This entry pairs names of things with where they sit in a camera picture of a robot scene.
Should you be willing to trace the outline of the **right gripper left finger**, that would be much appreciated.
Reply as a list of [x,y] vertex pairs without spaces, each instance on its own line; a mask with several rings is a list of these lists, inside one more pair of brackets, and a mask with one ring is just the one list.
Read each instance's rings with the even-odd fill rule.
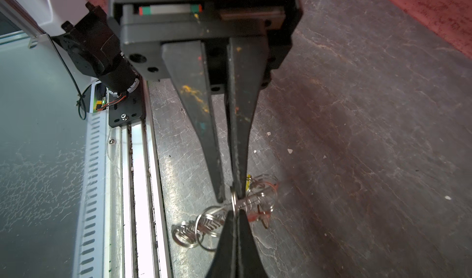
[[237,273],[237,233],[234,212],[226,215],[214,259],[206,278],[235,278]]

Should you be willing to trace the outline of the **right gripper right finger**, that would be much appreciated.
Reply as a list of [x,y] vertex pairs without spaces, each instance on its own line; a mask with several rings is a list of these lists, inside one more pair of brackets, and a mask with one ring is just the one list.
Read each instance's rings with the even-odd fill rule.
[[236,278],[268,278],[244,210],[236,220]]

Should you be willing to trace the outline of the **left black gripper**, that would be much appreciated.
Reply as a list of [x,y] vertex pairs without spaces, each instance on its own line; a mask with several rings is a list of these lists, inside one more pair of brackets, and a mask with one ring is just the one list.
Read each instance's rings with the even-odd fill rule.
[[153,82],[170,77],[200,141],[217,203],[226,197],[210,84],[222,93],[228,68],[232,188],[242,199],[259,92],[291,50],[302,15],[301,0],[109,0],[108,23],[133,68]]

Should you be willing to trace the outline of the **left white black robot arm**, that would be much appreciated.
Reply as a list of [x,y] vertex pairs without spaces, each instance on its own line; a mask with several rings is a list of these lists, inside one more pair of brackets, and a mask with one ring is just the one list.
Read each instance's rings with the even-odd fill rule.
[[232,188],[246,194],[259,93],[292,47],[301,0],[14,0],[84,74],[111,91],[170,79],[200,140],[216,200],[224,176],[211,97],[226,103]]

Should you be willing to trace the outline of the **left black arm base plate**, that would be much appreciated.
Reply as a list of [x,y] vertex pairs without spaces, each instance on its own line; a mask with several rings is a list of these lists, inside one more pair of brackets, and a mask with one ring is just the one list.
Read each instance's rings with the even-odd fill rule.
[[130,125],[146,117],[143,82],[121,102],[108,107],[111,128]]

